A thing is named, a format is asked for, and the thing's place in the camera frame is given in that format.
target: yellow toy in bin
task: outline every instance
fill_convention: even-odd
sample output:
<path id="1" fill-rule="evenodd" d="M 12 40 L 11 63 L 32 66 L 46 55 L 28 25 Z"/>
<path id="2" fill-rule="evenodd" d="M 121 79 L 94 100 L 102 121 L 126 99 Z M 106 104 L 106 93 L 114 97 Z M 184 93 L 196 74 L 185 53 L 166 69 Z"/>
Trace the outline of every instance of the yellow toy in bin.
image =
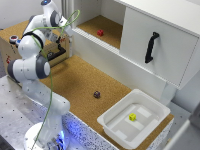
<path id="1" fill-rule="evenodd" d="M 136 119 L 136 114 L 131 113 L 131 114 L 129 115 L 129 120 L 134 121 L 135 119 Z"/>

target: brown object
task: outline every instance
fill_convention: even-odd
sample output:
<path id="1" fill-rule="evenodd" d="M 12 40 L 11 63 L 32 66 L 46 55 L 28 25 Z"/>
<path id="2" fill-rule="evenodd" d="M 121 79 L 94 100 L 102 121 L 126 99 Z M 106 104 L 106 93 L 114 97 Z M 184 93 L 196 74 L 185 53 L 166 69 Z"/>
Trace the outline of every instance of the brown object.
<path id="1" fill-rule="evenodd" d="M 109 138 L 97 118 L 131 92 L 131 89 L 88 64 L 78 56 L 73 56 L 51 69 L 54 92 L 64 96 L 71 103 L 70 111 L 105 137 L 108 141 L 123 148 Z M 50 87 L 50 78 L 41 80 Z M 101 98 L 93 97 L 95 90 L 101 91 Z M 145 150 L 173 119 L 169 115 L 137 148 Z"/>
<path id="2" fill-rule="evenodd" d="M 122 25 L 103 16 L 97 16 L 94 19 L 78 25 L 78 28 L 120 49 Z M 99 29 L 103 30 L 103 36 L 97 35 Z"/>
<path id="3" fill-rule="evenodd" d="M 9 38 L 12 35 L 16 35 L 19 37 L 19 39 L 21 39 L 22 34 L 24 30 L 26 29 L 27 25 L 28 25 L 28 21 L 24 21 L 22 23 L 19 23 L 17 25 L 14 25 L 12 27 L 9 27 L 0 31 L 0 50 L 1 50 L 1 56 L 3 59 L 6 73 L 7 73 L 7 66 L 8 66 L 9 61 L 15 60 L 15 59 L 21 59 L 21 56 L 18 53 L 18 49 L 16 48 L 15 45 L 10 44 Z M 53 33 L 60 35 L 57 30 L 54 30 Z M 61 43 L 61 46 L 65 49 L 68 49 L 69 48 L 68 38 L 64 36 L 62 39 L 64 38 L 65 40 Z M 59 51 L 57 47 L 58 46 L 56 43 L 52 43 L 51 41 L 46 40 L 43 50 L 45 51 L 46 54 L 48 54 L 49 52 L 56 53 Z M 57 57 L 56 59 L 50 61 L 50 65 L 54 66 L 58 64 L 59 62 L 65 60 L 67 57 L 68 57 L 68 53 L 65 53 Z"/>

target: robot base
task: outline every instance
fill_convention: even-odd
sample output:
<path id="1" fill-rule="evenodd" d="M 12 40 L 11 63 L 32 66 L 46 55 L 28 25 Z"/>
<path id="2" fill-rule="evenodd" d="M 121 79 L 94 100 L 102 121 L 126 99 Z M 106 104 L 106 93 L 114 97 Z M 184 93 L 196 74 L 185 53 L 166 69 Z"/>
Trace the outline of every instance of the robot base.
<path id="1" fill-rule="evenodd" d="M 24 137 L 24 149 L 25 150 L 32 149 L 33 144 L 35 142 L 34 139 L 37 136 L 41 126 L 42 126 L 42 122 L 35 124 L 26 132 L 25 137 Z M 63 140 L 64 141 L 64 144 L 63 144 L 64 149 L 63 150 L 66 150 L 69 145 L 70 138 L 69 138 L 69 136 L 67 136 L 67 134 L 65 134 L 63 136 L 64 136 L 63 137 L 64 138 L 64 140 Z M 39 142 L 36 142 L 33 150 L 57 150 L 57 146 L 55 146 L 55 144 L 53 142 L 49 142 L 45 146 L 41 145 Z"/>

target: cabinet handle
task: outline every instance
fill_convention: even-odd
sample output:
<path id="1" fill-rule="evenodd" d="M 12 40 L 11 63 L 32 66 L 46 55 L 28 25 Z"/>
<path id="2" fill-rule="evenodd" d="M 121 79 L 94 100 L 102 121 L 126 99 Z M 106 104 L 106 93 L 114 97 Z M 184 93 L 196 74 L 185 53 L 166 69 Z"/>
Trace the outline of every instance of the cabinet handle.
<path id="1" fill-rule="evenodd" d="M 151 37 L 150 41 L 149 41 L 149 45 L 147 48 L 147 53 L 145 56 L 145 63 L 148 64 L 150 61 L 153 60 L 153 57 L 151 57 L 151 53 L 152 53 L 152 49 L 153 49 L 153 45 L 154 45 L 154 40 L 156 38 L 158 38 L 160 35 L 156 32 L 153 32 L 153 36 Z"/>

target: small dark red object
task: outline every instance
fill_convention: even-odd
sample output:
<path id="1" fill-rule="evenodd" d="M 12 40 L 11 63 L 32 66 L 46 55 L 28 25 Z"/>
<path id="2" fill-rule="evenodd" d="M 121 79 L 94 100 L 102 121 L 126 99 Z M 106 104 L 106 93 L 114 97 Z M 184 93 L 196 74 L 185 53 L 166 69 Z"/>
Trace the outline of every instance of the small dark red object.
<path id="1" fill-rule="evenodd" d="M 94 97 L 95 98 L 100 98 L 100 92 L 99 91 L 94 92 Z"/>
<path id="2" fill-rule="evenodd" d="M 98 31 L 97 31 L 97 35 L 103 36 L 103 30 L 98 30 Z"/>

